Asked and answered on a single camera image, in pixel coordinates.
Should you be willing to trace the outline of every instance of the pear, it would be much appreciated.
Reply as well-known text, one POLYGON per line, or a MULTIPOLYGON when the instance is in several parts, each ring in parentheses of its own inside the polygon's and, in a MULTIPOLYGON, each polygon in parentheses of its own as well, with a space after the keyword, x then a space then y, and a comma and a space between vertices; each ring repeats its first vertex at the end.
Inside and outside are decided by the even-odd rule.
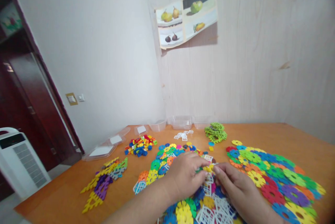
POLYGON ((174 7, 172 16, 174 19, 179 17, 179 10, 174 7))
POLYGON ((165 10, 165 11, 163 12, 163 14, 161 15, 161 19, 162 19, 162 21, 165 20, 166 15, 167 15, 167 12, 166 12, 166 10, 165 10))
POLYGON ((172 20, 172 14, 171 13, 167 13, 165 15, 164 22, 169 22, 171 20, 172 20))

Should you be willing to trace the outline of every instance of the green apple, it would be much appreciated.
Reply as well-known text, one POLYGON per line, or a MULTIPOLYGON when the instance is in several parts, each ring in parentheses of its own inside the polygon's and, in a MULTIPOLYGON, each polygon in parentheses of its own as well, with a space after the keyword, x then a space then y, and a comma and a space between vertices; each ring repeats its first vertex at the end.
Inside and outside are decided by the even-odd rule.
POLYGON ((202 1, 197 1, 192 3, 191 5, 191 12, 192 13, 198 13, 202 9, 202 1))

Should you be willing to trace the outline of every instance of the forearm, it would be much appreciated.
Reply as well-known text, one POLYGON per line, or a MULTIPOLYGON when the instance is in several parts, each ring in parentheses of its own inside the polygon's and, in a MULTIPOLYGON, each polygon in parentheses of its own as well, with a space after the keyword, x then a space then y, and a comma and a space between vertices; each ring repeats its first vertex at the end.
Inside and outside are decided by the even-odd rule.
POLYGON ((154 223, 174 202, 164 178, 158 179, 113 213, 104 223, 154 223))

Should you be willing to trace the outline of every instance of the white appliance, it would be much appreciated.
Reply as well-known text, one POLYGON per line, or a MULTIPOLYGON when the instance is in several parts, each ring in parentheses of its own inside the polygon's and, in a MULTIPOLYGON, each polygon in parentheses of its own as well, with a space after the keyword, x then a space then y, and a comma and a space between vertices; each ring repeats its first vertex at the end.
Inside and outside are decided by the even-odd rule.
POLYGON ((51 181, 42 162, 24 133, 15 128, 0 128, 0 170, 21 200, 51 181))

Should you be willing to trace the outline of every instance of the white paper card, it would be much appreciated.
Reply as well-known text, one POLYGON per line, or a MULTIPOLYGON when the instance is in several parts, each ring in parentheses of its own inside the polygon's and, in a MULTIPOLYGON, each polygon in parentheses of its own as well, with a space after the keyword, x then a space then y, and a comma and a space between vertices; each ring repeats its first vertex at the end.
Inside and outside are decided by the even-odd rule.
POLYGON ((139 132, 139 134, 141 134, 142 132, 146 132, 147 129, 146 129, 145 126, 140 126, 140 127, 137 128, 137 131, 139 132))
POLYGON ((90 156, 99 156, 99 155, 104 155, 108 154, 113 146, 111 147, 97 147, 91 154, 90 156))
POLYGON ((116 135, 114 137, 111 137, 109 141, 111 142, 111 144, 118 144, 122 142, 122 138, 120 137, 120 135, 116 135))

